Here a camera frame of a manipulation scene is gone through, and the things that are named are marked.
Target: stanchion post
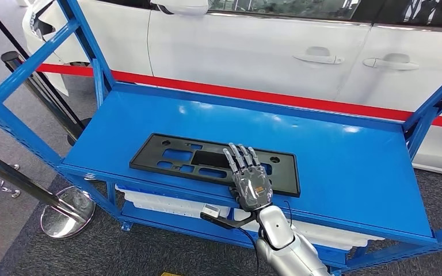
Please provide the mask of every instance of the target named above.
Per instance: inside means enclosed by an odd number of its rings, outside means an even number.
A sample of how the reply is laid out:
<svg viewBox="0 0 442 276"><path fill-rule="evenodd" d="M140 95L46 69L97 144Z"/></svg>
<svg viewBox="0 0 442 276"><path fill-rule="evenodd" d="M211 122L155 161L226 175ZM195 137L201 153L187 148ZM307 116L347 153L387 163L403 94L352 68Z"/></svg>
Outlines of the stanchion post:
<svg viewBox="0 0 442 276"><path fill-rule="evenodd" d="M47 205L41 216L41 227L50 237L65 238L78 233L94 214L96 204L75 187L63 190L63 198L56 196L2 160L0 178Z"/></svg>
<svg viewBox="0 0 442 276"><path fill-rule="evenodd" d="M4 62L6 67L14 72L16 68L24 63L22 56L16 51L10 51L1 55L1 60ZM53 102L51 98L45 97L44 93L41 91L41 87L37 83L39 80L35 80L33 75L31 75L27 80L24 81L24 85L35 95L35 97L43 104L43 106L53 115L53 117L58 121L62 128L70 135L73 141L77 141L79 136L82 134L82 129L75 124L71 118L68 117L57 103Z"/></svg>

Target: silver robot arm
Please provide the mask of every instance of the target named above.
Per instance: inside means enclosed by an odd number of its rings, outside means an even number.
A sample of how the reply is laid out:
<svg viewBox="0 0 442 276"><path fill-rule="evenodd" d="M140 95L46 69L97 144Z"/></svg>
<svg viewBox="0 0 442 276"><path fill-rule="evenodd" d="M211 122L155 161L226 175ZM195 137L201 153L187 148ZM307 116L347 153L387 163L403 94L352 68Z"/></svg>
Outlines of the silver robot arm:
<svg viewBox="0 0 442 276"><path fill-rule="evenodd" d="M280 276L329 276L318 258L316 248L287 223L282 210L269 206L259 212L257 221L263 237L257 240L257 252Z"/></svg>
<svg viewBox="0 0 442 276"><path fill-rule="evenodd" d="M237 146L233 143L229 146L237 162L228 149L225 148L223 152L233 171L237 191L235 197L241 208L252 214L251 218L256 217L261 227L262 236L256 242L259 255L280 276L329 276L314 246L287 223L279 207L272 205L272 185L255 150L248 147L247 151L242 144L238 144L241 155Z"/></svg>

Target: gray carpet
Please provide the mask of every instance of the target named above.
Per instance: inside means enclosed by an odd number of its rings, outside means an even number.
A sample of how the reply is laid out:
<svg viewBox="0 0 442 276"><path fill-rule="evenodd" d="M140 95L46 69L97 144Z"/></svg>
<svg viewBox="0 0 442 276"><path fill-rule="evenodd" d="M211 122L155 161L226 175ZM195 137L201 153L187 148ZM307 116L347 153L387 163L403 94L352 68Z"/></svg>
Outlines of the gray carpet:
<svg viewBox="0 0 442 276"><path fill-rule="evenodd" d="M442 228L442 175L416 170L430 223ZM57 177L50 189L67 183ZM98 189L105 191L104 185ZM52 240L39 230L38 207L0 263L1 275L255 275L253 250L135 225L131 232L97 209L77 237ZM388 245L375 243L373 248ZM261 275L275 275L262 262ZM348 273L350 276L442 275L442 252Z"/></svg>

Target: red stripe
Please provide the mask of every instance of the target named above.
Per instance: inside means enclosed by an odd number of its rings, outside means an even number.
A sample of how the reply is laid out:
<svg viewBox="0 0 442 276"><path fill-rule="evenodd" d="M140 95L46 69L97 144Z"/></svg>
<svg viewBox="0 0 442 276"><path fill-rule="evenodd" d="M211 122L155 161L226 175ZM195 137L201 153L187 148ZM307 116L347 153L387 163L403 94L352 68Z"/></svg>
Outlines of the red stripe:
<svg viewBox="0 0 442 276"><path fill-rule="evenodd" d="M91 67L68 66L58 64L42 64L37 69L37 71L77 76L93 76ZM188 90L225 97L249 99L252 101L297 106L301 108L325 110L330 112L347 113L399 121L405 121L412 114L412 112L403 110L376 108L373 106L355 105L353 103L349 104L343 102L333 102L323 99L303 98L218 85L206 85L204 83L166 79L157 76L139 75L121 71L112 71L112 74L115 79L124 82L144 83L147 85L169 87L174 89ZM436 118L433 122L433 125L442 127L442 116Z"/></svg>

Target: robot finger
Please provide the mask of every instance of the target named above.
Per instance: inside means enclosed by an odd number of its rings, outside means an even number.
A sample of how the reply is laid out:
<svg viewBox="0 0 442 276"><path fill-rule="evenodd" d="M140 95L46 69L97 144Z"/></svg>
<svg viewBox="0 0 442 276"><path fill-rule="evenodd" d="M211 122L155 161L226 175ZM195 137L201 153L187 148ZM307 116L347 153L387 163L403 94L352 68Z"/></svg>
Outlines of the robot finger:
<svg viewBox="0 0 442 276"><path fill-rule="evenodd" d="M241 157L241 155L239 154L239 151L238 151L238 148L236 147L236 145L233 143L228 143L228 145L230 146L231 150L235 154L235 158L238 161L239 168L246 167L245 161L243 161L243 157Z"/></svg>
<svg viewBox="0 0 442 276"><path fill-rule="evenodd" d="M241 149L241 152L243 153L243 157L245 158L245 161L246 161L246 164L248 165L248 167L253 166L252 157L246 151L245 146L243 146L242 144L238 144L238 146Z"/></svg>
<svg viewBox="0 0 442 276"><path fill-rule="evenodd" d="M255 150L252 147L248 147L248 151L252 155L253 163L255 164L255 166L260 166L260 161L258 161L258 156Z"/></svg>
<svg viewBox="0 0 442 276"><path fill-rule="evenodd" d="M238 172L238 167L235 164L235 161L233 160L233 157L231 157L231 153L227 148L223 149L224 155L226 155L226 159L228 159L228 164L230 165L231 170L233 173Z"/></svg>

